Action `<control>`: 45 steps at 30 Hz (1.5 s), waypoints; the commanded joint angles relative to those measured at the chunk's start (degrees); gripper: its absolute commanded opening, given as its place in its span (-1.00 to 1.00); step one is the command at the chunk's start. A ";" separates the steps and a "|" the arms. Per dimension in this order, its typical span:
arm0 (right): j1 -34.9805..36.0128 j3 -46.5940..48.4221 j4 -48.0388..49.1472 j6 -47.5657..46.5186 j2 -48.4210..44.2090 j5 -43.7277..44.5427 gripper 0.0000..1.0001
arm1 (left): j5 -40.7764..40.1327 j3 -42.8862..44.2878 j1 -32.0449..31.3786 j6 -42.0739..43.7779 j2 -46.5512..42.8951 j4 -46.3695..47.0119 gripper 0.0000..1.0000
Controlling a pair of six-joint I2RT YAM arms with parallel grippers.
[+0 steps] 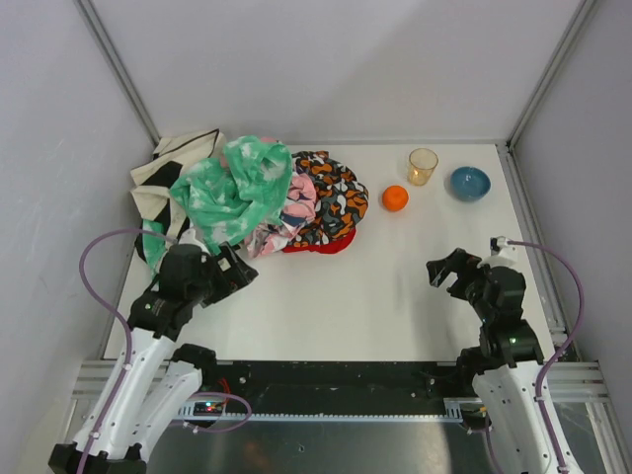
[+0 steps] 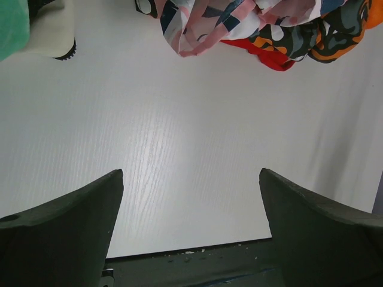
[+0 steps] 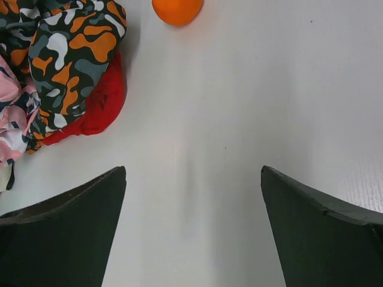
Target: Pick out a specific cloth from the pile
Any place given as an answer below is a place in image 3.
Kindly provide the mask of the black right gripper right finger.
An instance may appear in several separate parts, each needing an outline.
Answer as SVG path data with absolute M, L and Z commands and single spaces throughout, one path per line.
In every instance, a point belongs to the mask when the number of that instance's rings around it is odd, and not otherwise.
M 263 166 L 261 189 L 287 286 L 382 286 L 382 214 Z

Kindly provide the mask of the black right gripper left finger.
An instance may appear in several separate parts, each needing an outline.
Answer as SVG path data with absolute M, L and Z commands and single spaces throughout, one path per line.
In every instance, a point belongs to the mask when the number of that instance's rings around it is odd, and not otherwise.
M 1 286 L 101 286 L 126 169 L 1 216 Z

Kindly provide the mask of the red cloth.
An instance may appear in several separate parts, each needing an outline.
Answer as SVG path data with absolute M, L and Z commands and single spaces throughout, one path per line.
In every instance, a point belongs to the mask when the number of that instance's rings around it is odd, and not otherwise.
M 97 86 L 86 99 L 86 112 L 78 120 L 42 140 L 56 144 L 70 136 L 102 133 L 118 117 L 126 98 L 126 77 L 121 54 L 116 52 Z

